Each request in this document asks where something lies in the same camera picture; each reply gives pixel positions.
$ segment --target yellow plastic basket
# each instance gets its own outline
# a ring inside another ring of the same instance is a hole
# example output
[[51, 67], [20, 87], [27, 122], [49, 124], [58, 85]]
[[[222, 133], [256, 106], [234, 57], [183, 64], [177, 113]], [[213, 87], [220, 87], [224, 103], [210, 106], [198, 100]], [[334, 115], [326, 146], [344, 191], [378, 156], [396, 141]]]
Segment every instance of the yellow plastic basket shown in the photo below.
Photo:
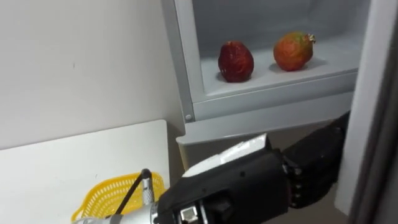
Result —
[[[118, 209], [127, 191], [130, 189], [132, 183], [137, 179], [140, 173], [124, 175], [105, 180], [92, 188], [81, 207], [75, 211], [71, 220], [75, 221], [84, 217], [104, 218], [112, 215]], [[163, 179], [157, 173], [152, 173], [152, 181], [154, 185], [155, 200], [165, 192]], [[142, 206], [142, 183], [139, 184], [134, 191], [130, 200], [123, 209], [122, 214], [129, 213]]]

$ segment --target red fruit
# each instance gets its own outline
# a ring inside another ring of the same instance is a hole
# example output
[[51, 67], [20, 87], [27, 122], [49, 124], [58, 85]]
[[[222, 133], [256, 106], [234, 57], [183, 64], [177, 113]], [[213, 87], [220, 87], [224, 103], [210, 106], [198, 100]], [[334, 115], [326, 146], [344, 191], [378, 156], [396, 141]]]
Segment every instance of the red fruit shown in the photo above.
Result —
[[250, 79], [254, 59], [242, 42], [228, 41], [221, 48], [218, 67], [227, 82], [244, 82]]
[[312, 58], [314, 43], [315, 37], [311, 34], [286, 34], [274, 46], [275, 61], [287, 72], [300, 70]]

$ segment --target cable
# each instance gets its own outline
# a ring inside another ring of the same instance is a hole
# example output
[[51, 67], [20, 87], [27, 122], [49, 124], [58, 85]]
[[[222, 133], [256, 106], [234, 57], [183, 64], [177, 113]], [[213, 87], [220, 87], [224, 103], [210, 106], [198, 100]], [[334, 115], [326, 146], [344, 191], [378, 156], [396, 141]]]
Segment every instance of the cable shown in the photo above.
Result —
[[128, 201], [130, 200], [132, 193], [134, 193], [134, 191], [137, 189], [139, 183], [142, 180], [142, 175], [140, 174], [137, 179], [134, 181], [134, 183], [131, 185], [129, 191], [127, 192], [126, 196], [124, 196], [124, 199], [122, 201], [122, 203], [120, 203], [119, 208], [116, 210], [116, 212], [114, 213], [115, 215], [119, 215], [122, 213], [124, 207], [126, 206], [126, 204], [128, 203]]

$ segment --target robotic hand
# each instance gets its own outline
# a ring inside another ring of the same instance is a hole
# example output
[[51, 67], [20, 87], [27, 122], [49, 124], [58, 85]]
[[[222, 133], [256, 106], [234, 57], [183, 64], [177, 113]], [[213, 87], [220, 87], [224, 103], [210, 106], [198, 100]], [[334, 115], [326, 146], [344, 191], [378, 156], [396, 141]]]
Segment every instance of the robotic hand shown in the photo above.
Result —
[[349, 113], [283, 152], [266, 134], [191, 167], [157, 203], [106, 224], [260, 224], [323, 198], [337, 181]]

